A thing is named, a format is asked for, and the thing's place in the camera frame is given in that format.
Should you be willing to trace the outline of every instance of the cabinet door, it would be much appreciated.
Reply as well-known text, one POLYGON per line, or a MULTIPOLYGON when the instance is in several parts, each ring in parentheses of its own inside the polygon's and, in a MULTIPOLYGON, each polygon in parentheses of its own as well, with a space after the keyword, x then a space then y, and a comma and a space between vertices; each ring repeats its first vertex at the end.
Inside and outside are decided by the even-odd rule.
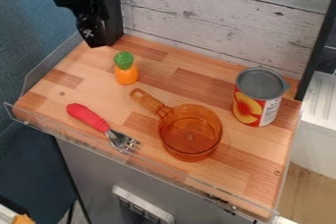
POLYGON ((99 154, 59 140, 59 145, 93 224, 149 223, 119 205, 118 185, 170 212, 177 224, 251 224, 213 203, 99 154))

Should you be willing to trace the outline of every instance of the red-handled fork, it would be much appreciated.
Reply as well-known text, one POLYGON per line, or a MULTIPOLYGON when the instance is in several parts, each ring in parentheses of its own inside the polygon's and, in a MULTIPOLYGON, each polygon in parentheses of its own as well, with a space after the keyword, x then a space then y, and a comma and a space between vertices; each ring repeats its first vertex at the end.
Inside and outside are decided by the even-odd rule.
POLYGON ((78 104, 72 103, 67 105, 67 112, 73 116, 81 120, 82 122, 87 123, 88 125, 94 127, 99 132, 103 133, 110 139, 110 143, 116 147, 119 151, 124 150, 136 150, 139 148, 140 142, 123 135, 122 133, 118 133, 110 129, 108 124, 104 119, 99 117, 93 111, 88 109, 87 107, 78 104))

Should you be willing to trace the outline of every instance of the white wood-panel wall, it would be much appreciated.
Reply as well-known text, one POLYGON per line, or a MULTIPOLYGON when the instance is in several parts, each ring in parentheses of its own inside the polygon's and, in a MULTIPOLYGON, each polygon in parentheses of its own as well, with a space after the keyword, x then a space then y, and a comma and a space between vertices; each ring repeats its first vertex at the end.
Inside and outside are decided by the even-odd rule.
POLYGON ((122 0, 122 6, 126 33, 299 78, 328 1, 122 0))

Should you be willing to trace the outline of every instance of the tin can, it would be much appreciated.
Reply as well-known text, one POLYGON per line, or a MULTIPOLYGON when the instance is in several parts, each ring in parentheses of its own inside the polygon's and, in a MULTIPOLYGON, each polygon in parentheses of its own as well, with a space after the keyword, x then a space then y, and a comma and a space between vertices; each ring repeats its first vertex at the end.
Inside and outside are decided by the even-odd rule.
POLYGON ((260 127, 272 123, 289 85, 276 72, 264 68, 241 71, 236 79, 233 114, 244 124, 260 127))

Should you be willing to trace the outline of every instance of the measuring cup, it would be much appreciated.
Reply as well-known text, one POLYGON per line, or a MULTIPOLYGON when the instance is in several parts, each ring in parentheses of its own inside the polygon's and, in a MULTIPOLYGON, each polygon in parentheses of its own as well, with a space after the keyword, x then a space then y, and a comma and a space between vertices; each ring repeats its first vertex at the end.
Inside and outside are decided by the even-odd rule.
POLYGON ((134 89, 130 96, 160 117, 159 135, 166 150, 174 157, 199 161, 209 156, 220 143, 220 119, 208 108, 196 104, 170 108, 139 88, 134 89))

